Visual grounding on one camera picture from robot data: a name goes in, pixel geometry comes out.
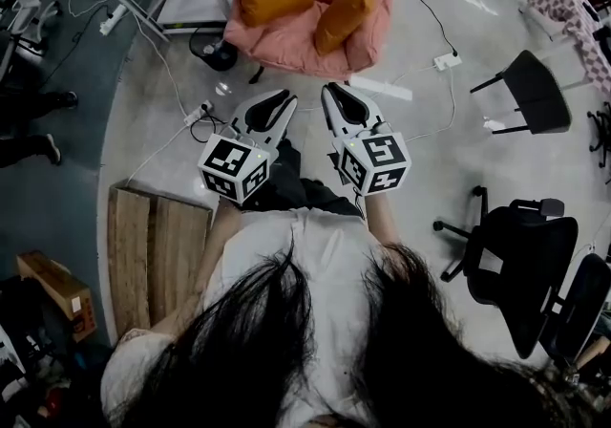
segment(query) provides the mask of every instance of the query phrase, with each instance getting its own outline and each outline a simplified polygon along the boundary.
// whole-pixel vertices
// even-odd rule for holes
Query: white shirt
[[[248,213],[243,228],[224,248],[203,308],[219,299],[249,269],[294,244],[293,263],[307,279],[314,325],[315,354],[306,366],[307,383],[284,398],[283,427],[302,426],[332,410],[362,418],[353,398],[350,373],[364,346],[369,303],[363,275],[379,243],[357,217],[305,208],[287,212]],[[123,341],[102,378],[102,407],[107,416],[140,388],[145,373],[173,338],[147,333]]]

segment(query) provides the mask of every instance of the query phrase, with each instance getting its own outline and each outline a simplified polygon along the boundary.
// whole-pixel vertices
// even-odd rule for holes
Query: black and white pattern
[[[250,150],[248,148],[239,146],[226,139],[221,139],[219,144],[212,150],[212,153],[210,153],[204,166],[214,168],[225,175],[236,177],[240,173],[249,154]]]
[[[236,185],[229,180],[222,179],[217,175],[212,175],[210,173],[201,172],[203,175],[203,179],[206,182],[206,187],[208,190],[212,190],[213,192],[217,192],[218,194],[224,195],[228,199],[232,199],[236,201],[238,199],[238,194],[236,193]]]
[[[356,188],[363,190],[363,183],[365,183],[367,170],[348,150],[344,150],[344,157],[342,158],[342,171],[349,179],[352,180],[352,183],[356,185]]]
[[[244,199],[248,197],[252,192],[267,178],[267,161],[261,163],[254,172],[246,177],[242,182],[242,192]]]
[[[395,170],[376,173],[373,175],[369,192],[380,192],[398,187],[404,172],[405,168],[396,168]]]
[[[405,161],[401,148],[392,136],[363,139],[363,144],[373,166],[387,166]]]

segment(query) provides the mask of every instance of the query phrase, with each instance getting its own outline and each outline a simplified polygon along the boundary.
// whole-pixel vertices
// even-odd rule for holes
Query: person's left arm
[[[227,199],[221,198],[217,215],[206,239],[195,288],[184,304],[159,321],[152,332],[171,334],[178,338],[193,321],[201,295],[222,256],[225,244],[240,230],[242,213]]]

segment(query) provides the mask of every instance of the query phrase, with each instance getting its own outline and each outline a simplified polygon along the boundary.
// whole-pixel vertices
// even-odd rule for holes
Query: black round object
[[[208,29],[212,32],[200,32],[200,29]],[[222,31],[219,31],[217,25],[197,28],[189,39],[189,49],[217,72],[229,70],[238,60],[238,49],[223,40]]]

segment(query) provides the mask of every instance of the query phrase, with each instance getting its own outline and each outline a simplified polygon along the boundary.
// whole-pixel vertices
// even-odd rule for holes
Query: cardboard box
[[[91,291],[65,267],[40,251],[17,255],[17,266],[22,278],[37,280],[64,312],[73,326],[74,341],[81,341],[95,331]]]

